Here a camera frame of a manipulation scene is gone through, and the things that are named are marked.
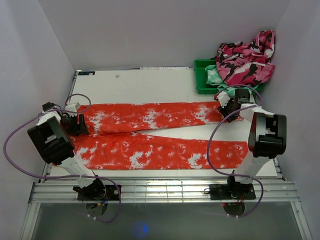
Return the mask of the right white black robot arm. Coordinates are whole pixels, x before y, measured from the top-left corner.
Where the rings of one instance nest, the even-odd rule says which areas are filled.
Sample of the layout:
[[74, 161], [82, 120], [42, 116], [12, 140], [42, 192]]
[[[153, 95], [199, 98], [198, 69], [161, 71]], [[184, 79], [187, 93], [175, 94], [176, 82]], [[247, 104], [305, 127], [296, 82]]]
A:
[[209, 187], [211, 200], [254, 200], [253, 178], [271, 159], [282, 155], [287, 146], [287, 118], [262, 109], [251, 102], [248, 89], [235, 90], [233, 98], [226, 92], [216, 94], [219, 112], [230, 123], [241, 117], [250, 122], [248, 153], [242, 163], [232, 171], [226, 184]]

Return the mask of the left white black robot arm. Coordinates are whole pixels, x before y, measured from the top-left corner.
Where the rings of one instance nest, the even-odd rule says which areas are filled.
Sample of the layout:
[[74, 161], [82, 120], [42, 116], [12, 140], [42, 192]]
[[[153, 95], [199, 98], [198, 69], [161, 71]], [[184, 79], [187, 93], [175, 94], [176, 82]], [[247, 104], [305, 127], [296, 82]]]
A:
[[88, 169], [75, 154], [70, 136], [88, 135], [84, 115], [77, 113], [79, 103], [65, 106], [65, 111], [52, 102], [42, 106], [43, 115], [27, 133], [42, 159], [77, 175], [78, 186], [73, 190], [90, 200], [104, 200], [107, 190], [94, 172]]

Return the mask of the mint green white garment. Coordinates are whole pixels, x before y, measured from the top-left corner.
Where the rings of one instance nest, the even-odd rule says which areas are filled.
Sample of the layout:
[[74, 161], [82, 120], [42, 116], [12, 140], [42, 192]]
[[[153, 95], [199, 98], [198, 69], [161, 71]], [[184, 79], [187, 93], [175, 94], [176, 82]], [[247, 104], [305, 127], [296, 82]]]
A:
[[[222, 78], [218, 74], [218, 69], [216, 65], [208, 65], [205, 68], [206, 72], [206, 84], [210, 86], [217, 87], [218, 91], [226, 88], [227, 85], [223, 82]], [[235, 95], [236, 87], [228, 87], [224, 90], [230, 97]]]

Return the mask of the green plastic bin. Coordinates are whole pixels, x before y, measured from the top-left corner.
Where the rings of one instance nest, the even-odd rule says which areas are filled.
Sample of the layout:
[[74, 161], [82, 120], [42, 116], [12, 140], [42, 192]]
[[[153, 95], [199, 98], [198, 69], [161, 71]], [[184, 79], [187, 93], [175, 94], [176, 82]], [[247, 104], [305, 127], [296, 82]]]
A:
[[214, 95], [219, 90], [226, 87], [224, 83], [218, 85], [207, 84], [207, 66], [215, 66], [216, 60], [212, 59], [196, 59], [194, 60], [194, 73], [196, 90], [199, 95]]

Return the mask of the pink camouflage garment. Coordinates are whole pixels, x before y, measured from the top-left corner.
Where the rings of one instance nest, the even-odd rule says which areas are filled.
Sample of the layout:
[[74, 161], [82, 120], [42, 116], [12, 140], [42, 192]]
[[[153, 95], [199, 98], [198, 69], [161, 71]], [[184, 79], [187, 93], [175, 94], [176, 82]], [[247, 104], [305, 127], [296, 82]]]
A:
[[228, 85], [257, 86], [266, 83], [275, 71], [271, 63], [276, 32], [260, 31], [251, 42], [221, 43], [215, 57], [220, 78]]

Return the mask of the blue label sticker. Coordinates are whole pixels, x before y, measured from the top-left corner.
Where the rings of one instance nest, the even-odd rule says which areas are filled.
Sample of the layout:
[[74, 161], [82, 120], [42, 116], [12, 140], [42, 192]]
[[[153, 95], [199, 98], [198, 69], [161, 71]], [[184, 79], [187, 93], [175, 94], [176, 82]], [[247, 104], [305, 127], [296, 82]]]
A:
[[79, 76], [94, 76], [95, 75], [95, 71], [79, 71], [78, 75]]

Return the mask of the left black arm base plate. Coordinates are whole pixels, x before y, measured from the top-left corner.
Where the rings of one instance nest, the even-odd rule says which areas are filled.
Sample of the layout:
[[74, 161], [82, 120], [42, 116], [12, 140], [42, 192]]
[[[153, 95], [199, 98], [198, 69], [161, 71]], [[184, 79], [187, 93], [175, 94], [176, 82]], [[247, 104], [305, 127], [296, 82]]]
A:
[[[120, 194], [122, 191], [122, 185], [118, 184], [117, 185], [118, 188], [116, 188], [115, 185], [111, 185], [111, 184], [107, 184], [105, 185], [105, 189], [106, 189], [106, 198], [109, 201], [118, 201], [120, 199]], [[94, 198], [89, 198], [84, 196], [81, 193], [77, 194], [76, 199], [78, 201], [102, 201], [102, 199], [94, 199]]]

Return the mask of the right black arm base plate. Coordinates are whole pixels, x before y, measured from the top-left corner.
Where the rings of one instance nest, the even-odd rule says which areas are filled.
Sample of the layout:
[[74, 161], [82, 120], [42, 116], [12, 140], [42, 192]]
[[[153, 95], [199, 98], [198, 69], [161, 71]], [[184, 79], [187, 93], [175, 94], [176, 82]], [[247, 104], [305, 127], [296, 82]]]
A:
[[255, 200], [256, 194], [252, 184], [210, 184], [203, 190], [211, 200]]

